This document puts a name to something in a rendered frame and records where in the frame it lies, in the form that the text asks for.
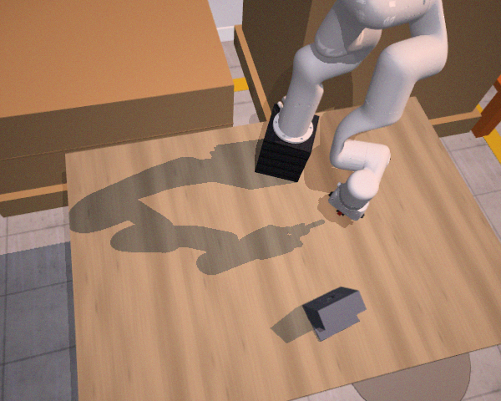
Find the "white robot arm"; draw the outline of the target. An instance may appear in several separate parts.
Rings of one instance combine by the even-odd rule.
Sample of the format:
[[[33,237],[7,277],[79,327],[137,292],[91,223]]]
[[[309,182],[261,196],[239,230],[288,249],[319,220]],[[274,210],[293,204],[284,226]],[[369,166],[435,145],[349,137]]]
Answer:
[[[284,105],[277,103],[276,135],[292,144],[307,141],[322,82],[355,69],[376,47],[379,29],[404,23],[409,23],[411,38],[382,50],[364,104],[341,121],[331,144],[331,164],[355,171],[337,184],[340,202],[349,210],[363,208],[376,195],[391,154],[386,145],[348,138],[398,122],[414,84],[443,69],[448,39],[442,0],[336,0],[315,42],[296,52]]]

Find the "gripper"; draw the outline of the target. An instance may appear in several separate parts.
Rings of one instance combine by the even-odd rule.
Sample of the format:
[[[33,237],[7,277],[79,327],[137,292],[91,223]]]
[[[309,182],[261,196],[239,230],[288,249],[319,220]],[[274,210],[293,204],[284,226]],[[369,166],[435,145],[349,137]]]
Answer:
[[[340,191],[339,187],[337,187],[334,190],[334,192],[332,191],[329,194],[330,198],[329,198],[328,202],[337,209],[337,212],[340,211],[342,213],[342,216],[346,215],[354,221],[358,221],[360,218],[363,218],[365,216],[364,212],[368,208],[369,202],[365,206],[363,206],[363,208],[361,208],[359,210],[355,210],[355,211],[349,210],[345,206],[343,207],[342,203],[340,203],[340,198],[339,198],[340,192],[339,191]]]

